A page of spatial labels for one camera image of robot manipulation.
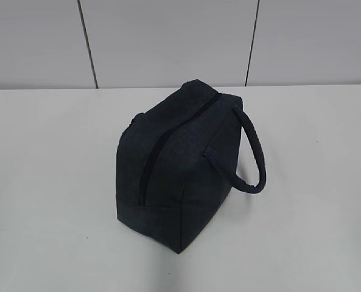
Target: black zipper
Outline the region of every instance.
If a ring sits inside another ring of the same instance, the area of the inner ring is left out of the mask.
[[[155,146],[153,147],[152,151],[149,154],[148,160],[146,162],[144,171],[141,176],[141,180],[139,182],[139,196],[138,196],[138,204],[141,206],[145,206],[146,204],[146,193],[147,193],[147,186],[150,179],[150,175],[152,174],[153,168],[156,164],[157,158],[164,148],[165,144],[169,140],[169,138],[176,132],[177,129],[189,123],[190,121],[196,119],[200,116],[204,111],[206,111],[217,99],[221,96],[221,93],[217,92],[212,99],[206,102],[195,114],[193,114],[190,118],[185,120],[180,125],[177,125],[169,130],[167,130],[164,134],[160,136],[157,140]]]

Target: padded handle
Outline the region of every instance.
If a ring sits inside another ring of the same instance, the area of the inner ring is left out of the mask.
[[[238,106],[233,107],[233,111],[240,121],[240,124],[242,125],[242,128],[244,129],[251,145],[253,156],[259,169],[259,183],[256,186],[252,186],[239,178],[235,172],[230,170],[228,163],[222,159],[219,154],[210,146],[206,148],[203,155],[210,161],[214,168],[219,173],[221,173],[221,175],[223,175],[237,190],[247,193],[259,193],[264,188],[266,180],[263,150],[261,148],[258,135],[256,134],[254,126],[249,117]]]

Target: dark navy bag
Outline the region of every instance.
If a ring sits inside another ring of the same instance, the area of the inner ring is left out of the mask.
[[[241,128],[259,183],[236,175]],[[265,162],[242,99],[193,80],[123,132],[116,154],[118,220],[180,253],[207,225],[230,189],[259,193]]]

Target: table surface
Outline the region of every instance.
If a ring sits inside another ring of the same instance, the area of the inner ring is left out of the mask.
[[[267,186],[180,255],[116,219],[115,152],[175,89],[0,91],[0,291],[360,291],[361,85],[243,97]],[[258,178],[246,139],[239,169]]]

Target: handle loop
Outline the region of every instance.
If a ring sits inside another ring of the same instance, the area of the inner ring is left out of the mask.
[[[238,106],[234,106],[233,111],[236,114],[238,120],[240,121],[240,124],[244,129],[245,134],[247,135],[247,138],[251,145],[253,156],[259,170],[259,183],[256,186],[252,186],[247,184],[243,179],[239,178],[235,172],[230,170],[230,168],[228,167],[228,163],[224,159],[221,159],[217,151],[215,151],[210,146],[206,148],[203,155],[210,161],[212,166],[219,173],[221,173],[221,175],[223,175],[237,190],[247,193],[259,193],[264,188],[266,181],[263,150],[261,148],[258,135],[256,134],[256,130],[254,129],[254,126],[249,117]]]

